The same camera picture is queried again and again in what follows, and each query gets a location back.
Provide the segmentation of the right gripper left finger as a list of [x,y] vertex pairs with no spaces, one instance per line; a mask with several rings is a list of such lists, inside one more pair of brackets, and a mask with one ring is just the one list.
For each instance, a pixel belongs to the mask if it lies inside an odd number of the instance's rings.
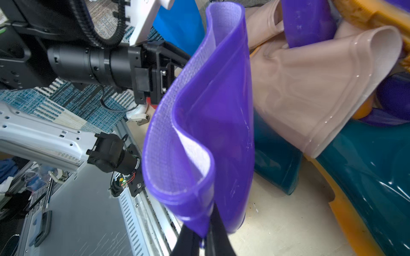
[[200,251],[205,250],[204,240],[190,230],[189,227],[183,225],[174,246],[171,256],[199,256]]

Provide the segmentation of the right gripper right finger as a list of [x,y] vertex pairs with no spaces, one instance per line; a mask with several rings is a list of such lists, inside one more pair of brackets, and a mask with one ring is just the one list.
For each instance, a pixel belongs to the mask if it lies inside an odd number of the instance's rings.
[[214,204],[210,217],[210,224],[205,244],[205,255],[236,256],[216,204]]

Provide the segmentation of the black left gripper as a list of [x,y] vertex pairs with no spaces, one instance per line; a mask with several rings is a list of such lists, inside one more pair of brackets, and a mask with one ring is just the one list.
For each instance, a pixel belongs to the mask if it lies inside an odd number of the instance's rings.
[[135,103],[144,105],[149,98],[158,105],[175,80],[175,68],[183,68],[191,56],[162,40],[129,47],[128,58]]

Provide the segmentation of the purple rain boot front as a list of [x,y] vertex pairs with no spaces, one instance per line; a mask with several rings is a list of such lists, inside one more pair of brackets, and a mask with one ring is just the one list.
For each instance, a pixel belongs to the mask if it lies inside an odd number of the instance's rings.
[[213,208],[228,233],[242,225],[255,146],[245,9],[211,3],[207,33],[162,98],[143,148],[151,195],[205,237]]

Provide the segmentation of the beige rain boot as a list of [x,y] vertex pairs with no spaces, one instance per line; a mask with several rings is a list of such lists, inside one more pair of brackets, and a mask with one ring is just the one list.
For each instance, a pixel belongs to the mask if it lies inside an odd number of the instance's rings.
[[250,58],[254,108],[316,158],[390,73],[402,44],[393,26],[291,49],[267,42]]
[[269,1],[262,6],[245,8],[245,18],[250,50],[256,49],[285,30],[280,0]]

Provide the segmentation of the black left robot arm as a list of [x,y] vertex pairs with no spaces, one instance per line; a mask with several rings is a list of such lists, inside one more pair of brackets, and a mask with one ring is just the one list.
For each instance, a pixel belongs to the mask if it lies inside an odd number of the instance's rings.
[[147,34],[165,1],[117,1],[116,30],[103,38],[85,1],[2,1],[1,89],[47,87],[56,78],[82,89],[132,90],[137,104],[157,105],[190,56]]

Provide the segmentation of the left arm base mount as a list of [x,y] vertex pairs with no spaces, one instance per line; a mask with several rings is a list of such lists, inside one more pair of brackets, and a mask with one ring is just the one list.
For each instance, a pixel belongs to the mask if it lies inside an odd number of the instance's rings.
[[111,173],[109,192],[119,197],[127,188],[132,197],[145,189],[142,172],[142,157],[128,134],[95,134],[95,145],[86,151],[87,163],[104,173]]

